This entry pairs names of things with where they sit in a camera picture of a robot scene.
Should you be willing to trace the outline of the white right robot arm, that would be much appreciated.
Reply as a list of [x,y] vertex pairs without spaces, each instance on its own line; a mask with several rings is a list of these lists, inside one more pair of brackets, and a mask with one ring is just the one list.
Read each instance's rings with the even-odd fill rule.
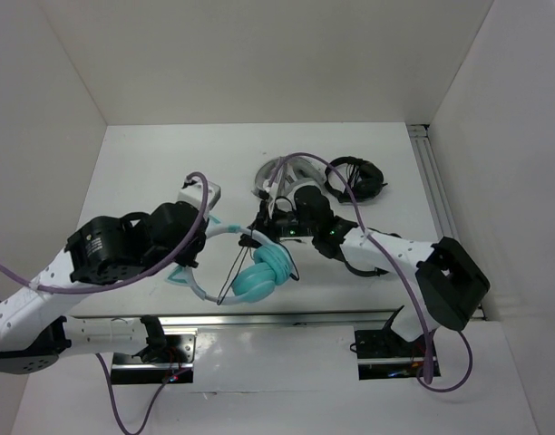
[[308,237],[324,257],[339,261],[356,276],[393,273],[409,283],[412,307],[391,318],[383,334],[385,349],[405,354],[425,332],[440,327],[460,332],[491,288],[487,276],[451,237],[438,242],[408,240],[334,213],[316,186],[298,188],[291,198],[260,195],[256,230],[274,241]]

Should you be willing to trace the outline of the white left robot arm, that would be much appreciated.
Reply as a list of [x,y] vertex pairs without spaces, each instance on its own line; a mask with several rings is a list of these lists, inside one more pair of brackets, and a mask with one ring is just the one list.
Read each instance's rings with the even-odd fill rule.
[[170,264],[195,266],[208,223],[209,206],[179,201],[83,225],[44,271],[0,302],[0,372],[31,374],[87,353],[159,360],[169,344],[156,316],[83,320],[68,313],[90,295],[135,284]]

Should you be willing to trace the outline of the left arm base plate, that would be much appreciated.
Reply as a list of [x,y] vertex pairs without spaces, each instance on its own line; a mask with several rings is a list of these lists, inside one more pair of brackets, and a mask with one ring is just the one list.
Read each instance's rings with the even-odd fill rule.
[[197,329],[165,329],[166,346],[153,356],[115,353],[110,364],[114,385],[159,385],[193,383]]

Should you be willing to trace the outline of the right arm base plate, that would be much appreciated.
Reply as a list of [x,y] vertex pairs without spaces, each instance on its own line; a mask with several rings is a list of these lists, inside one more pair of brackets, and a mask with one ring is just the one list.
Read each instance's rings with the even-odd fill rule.
[[392,330],[355,330],[349,350],[360,381],[406,379],[423,367],[426,345],[422,336],[407,342]]

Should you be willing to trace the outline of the teal white cat-ear headphones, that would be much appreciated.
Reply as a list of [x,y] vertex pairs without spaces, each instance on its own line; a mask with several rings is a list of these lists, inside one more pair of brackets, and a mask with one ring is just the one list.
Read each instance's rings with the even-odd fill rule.
[[269,297],[278,286],[292,278],[295,265],[289,251],[277,242],[273,242],[268,236],[256,229],[222,223],[216,217],[212,217],[206,230],[206,237],[212,238],[223,234],[240,234],[260,243],[252,254],[253,265],[237,272],[230,281],[230,295],[208,294],[197,282],[192,268],[188,266],[175,267],[165,281],[171,285],[188,287],[201,301],[216,305],[240,305],[254,304]]

